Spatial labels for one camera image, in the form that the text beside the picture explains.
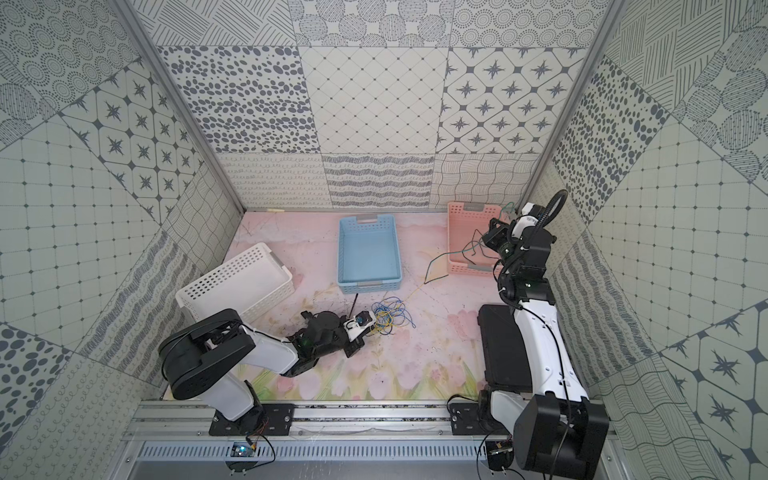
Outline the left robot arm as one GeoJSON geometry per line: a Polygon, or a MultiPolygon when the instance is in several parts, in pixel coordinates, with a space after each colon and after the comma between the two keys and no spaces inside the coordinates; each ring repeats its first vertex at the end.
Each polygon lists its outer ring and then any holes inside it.
{"type": "Polygon", "coordinates": [[[255,390],[232,373],[240,365],[293,378],[313,369],[323,357],[346,357],[365,346],[374,326],[371,311],[354,317],[330,311],[303,311],[306,325],[286,338],[258,331],[233,309],[224,309],[166,338],[158,348],[161,373],[176,400],[200,398],[229,421],[259,409],[255,390]]]}

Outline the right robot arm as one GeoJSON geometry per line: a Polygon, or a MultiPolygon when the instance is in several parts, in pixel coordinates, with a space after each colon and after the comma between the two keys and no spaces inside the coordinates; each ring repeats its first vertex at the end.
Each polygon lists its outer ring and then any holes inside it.
{"type": "Polygon", "coordinates": [[[549,477],[594,478],[610,420],[580,383],[560,333],[556,299],[545,277],[554,237],[545,220],[493,218],[482,243],[499,256],[493,271],[500,299],[522,338],[532,396],[496,390],[490,414],[510,433],[520,469],[549,477]]]}

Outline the black yellow screwdriver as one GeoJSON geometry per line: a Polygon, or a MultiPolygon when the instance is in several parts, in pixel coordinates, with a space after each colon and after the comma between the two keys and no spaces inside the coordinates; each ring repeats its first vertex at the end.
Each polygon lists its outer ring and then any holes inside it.
{"type": "Polygon", "coordinates": [[[358,297],[359,297],[359,293],[356,293],[352,302],[352,306],[350,307],[350,310],[349,310],[348,319],[352,319],[353,317],[353,313],[357,304],[358,297]]]}

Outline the pink perforated basket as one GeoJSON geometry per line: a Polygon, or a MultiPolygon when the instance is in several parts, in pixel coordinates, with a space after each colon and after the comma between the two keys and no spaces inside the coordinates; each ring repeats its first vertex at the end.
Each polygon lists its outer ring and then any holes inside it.
{"type": "Polygon", "coordinates": [[[490,276],[498,255],[482,243],[492,218],[499,218],[498,205],[453,201],[448,213],[448,272],[475,276],[490,276]]]}

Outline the blue perforated basket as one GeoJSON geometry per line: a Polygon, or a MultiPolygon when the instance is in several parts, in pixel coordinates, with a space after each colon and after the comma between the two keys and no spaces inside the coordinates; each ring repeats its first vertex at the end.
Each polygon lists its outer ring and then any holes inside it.
{"type": "Polygon", "coordinates": [[[344,294],[398,290],[403,274],[395,217],[342,218],[337,258],[337,285],[344,294]]]}

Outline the white perforated basket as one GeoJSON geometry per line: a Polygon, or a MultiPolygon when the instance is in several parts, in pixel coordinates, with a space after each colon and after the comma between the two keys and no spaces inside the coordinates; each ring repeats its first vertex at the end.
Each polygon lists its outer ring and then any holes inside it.
{"type": "Polygon", "coordinates": [[[290,270],[268,245],[258,243],[181,288],[175,299],[195,321],[233,309],[252,322],[293,292],[290,270]]]}

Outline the left circuit board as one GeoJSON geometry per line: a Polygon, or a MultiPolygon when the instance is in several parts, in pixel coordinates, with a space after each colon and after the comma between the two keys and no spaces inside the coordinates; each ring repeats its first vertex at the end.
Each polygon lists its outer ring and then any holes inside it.
{"type": "Polygon", "coordinates": [[[230,456],[232,458],[250,458],[253,457],[254,454],[255,451],[250,444],[236,442],[231,448],[230,456]]]}

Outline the circuit board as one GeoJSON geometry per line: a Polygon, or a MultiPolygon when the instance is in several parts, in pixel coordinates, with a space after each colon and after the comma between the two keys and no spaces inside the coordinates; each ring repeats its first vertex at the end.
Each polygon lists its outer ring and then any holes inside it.
{"type": "Polygon", "coordinates": [[[250,458],[253,457],[254,454],[255,451],[250,444],[236,442],[231,448],[230,456],[232,458],[250,458]]]}
{"type": "Polygon", "coordinates": [[[503,472],[511,468],[514,461],[514,445],[511,440],[486,440],[484,447],[489,470],[503,472]]]}

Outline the right circuit board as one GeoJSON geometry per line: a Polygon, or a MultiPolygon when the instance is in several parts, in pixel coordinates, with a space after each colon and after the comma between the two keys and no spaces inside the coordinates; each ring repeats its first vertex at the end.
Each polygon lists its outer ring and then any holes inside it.
{"type": "Polygon", "coordinates": [[[503,472],[511,468],[514,461],[514,445],[511,440],[486,440],[484,447],[489,470],[503,472]]]}

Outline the aluminium rail frame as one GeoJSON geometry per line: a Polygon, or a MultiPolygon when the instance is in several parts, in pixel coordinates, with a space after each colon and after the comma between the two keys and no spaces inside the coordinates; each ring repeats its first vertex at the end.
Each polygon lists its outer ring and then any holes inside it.
{"type": "MultiPolygon", "coordinates": [[[[441,400],[423,401],[294,401],[296,406],[288,436],[277,440],[335,440],[399,438],[479,438],[454,436],[447,405],[441,400]]],[[[215,410],[199,400],[144,401],[124,434],[126,440],[209,440],[244,437],[212,437],[210,424],[215,410]]]]}

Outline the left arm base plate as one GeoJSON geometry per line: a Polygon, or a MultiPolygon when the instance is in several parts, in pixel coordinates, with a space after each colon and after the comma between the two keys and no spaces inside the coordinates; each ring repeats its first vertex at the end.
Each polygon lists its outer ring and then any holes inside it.
{"type": "Polygon", "coordinates": [[[247,435],[288,436],[296,406],[291,403],[260,404],[238,420],[228,420],[216,411],[209,428],[212,437],[247,435]]]}

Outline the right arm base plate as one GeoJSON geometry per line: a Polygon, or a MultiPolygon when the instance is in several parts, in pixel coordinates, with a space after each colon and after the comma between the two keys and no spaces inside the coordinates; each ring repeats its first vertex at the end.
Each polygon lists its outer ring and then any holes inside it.
{"type": "Polygon", "coordinates": [[[508,430],[489,413],[481,413],[473,402],[450,402],[447,405],[451,432],[454,436],[508,435],[508,430]]]}

